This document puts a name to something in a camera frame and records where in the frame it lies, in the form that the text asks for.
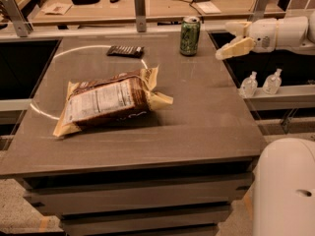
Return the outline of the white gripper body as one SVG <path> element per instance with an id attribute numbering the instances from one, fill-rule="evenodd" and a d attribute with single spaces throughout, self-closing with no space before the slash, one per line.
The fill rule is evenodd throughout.
<path id="1" fill-rule="evenodd" d="M 272 52 L 276 48 L 277 21 L 277 19 L 262 19 L 250 26 L 248 36 L 255 42 L 254 52 Z"/>

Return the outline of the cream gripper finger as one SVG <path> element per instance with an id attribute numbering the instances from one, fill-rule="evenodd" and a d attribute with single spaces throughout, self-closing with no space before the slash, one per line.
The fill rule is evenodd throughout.
<path id="1" fill-rule="evenodd" d="M 251 22 L 227 22 L 225 29 L 234 36 L 246 36 Z"/>
<path id="2" fill-rule="evenodd" d="M 216 58 L 225 60 L 231 57 L 238 57 L 248 54 L 255 47 L 255 41 L 251 37 L 238 36 L 230 43 L 225 44 L 217 50 Z"/>

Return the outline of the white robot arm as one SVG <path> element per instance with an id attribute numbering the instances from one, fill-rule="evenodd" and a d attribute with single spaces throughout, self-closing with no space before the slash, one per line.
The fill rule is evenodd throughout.
<path id="1" fill-rule="evenodd" d="M 228 22 L 225 30 L 234 39 L 216 58 L 274 50 L 312 55 L 314 25 L 312 16 Z M 253 201 L 253 236 L 315 236 L 315 143 L 286 138 L 267 145 L 256 168 Z"/>

